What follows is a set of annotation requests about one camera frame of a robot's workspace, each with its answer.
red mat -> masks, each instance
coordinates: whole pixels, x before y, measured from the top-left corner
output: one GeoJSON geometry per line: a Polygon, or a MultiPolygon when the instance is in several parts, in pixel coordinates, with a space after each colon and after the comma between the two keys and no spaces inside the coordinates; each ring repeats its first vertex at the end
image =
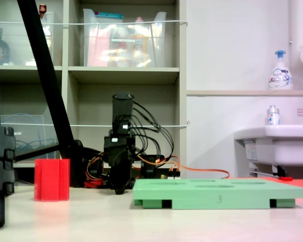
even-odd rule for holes
{"type": "Polygon", "coordinates": [[[285,183],[285,184],[289,184],[289,185],[298,186],[298,187],[303,188],[303,179],[294,179],[292,181],[284,181],[284,180],[279,180],[279,179],[272,178],[272,177],[261,177],[261,179],[272,180],[274,182],[285,183]]]}

hole in board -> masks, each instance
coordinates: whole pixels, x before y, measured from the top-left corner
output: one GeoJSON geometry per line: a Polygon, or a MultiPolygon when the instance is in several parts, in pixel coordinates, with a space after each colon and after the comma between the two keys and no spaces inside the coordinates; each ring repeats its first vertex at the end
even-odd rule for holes
{"type": "Polygon", "coordinates": [[[193,182],[193,183],[213,183],[213,182],[215,182],[215,180],[191,180],[191,182],[193,182]]]}
{"type": "Polygon", "coordinates": [[[172,200],[162,200],[162,208],[172,208],[172,200]]]}
{"type": "Polygon", "coordinates": [[[173,183],[153,183],[153,184],[171,186],[171,185],[184,185],[185,183],[176,183],[176,182],[173,182],[173,183]]]}
{"type": "Polygon", "coordinates": [[[269,200],[269,205],[270,205],[271,208],[276,208],[276,206],[277,206],[276,199],[270,199],[269,200]]]}
{"type": "Polygon", "coordinates": [[[226,185],[197,185],[196,188],[233,188],[234,186],[226,185]]]}
{"type": "Polygon", "coordinates": [[[259,184],[266,184],[266,183],[262,183],[260,181],[235,181],[232,184],[240,184],[240,185],[259,185],[259,184]]]}

plastic storage bin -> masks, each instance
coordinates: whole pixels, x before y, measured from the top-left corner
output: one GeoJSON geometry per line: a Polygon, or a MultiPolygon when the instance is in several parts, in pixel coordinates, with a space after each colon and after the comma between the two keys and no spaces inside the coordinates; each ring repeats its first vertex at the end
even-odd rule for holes
{"type": "MultiPolygon", "coordinates": [[[[52,25],[54,13],[45,13],[42,19],[43,30],[48,42],[50,55],[55,66],[62,64],[62,25],[52,25]]],[[[35,66],[36,62],[24,24],[0,23],[2,41],[8,45],[7,58],[0,65],[35,66]]]]}
{"type": "MultiPolygon", "coordinates": [[[[165,23],[103,24],[84,9],[84,66],[165,67],[165,23]]],[[[166,19],[159,12],[155,21],[166,19]]]]}
{"type": "MultiPolygon", "coordinates": [[[[16,155],[31,151],[36,148],[51,145],[57,142],[53,121],[49,109],[47,108],[42,115],[30,115],[26,113],[17,113],[13,115],[1,115],[3,126],[14,128],[16,138],[16,155]],[[5,125],[5,124],[36,124],[33,125],[5,125]]],[[[57,158],[57,153],[52,152],[41,155],[36,158],[57,158]]]]}

soap dispenser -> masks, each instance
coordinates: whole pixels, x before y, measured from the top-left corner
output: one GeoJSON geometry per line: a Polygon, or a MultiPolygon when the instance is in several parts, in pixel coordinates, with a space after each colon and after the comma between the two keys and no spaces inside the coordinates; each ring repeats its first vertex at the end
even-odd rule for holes
{"type": "Polygon", "coordinates": [[[283,58],[286,52],[279,50],[275,54],[278,57],[278,62],[273,68],[268,83],[269,90],[293,90],[293,78],[283,58]]]}

table surface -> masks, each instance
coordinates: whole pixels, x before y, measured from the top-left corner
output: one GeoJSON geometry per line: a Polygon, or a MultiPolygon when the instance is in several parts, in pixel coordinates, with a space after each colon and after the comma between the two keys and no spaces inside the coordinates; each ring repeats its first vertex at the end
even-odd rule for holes
{"type": "Polygon", "coordinates": [[[0,242],[303,242],[303,199],[294,209],[171,210],[135,207],[131,191],[71,189],[55,203],[33,196],[33,187],[16,187],[6,199],[0,242]]]}

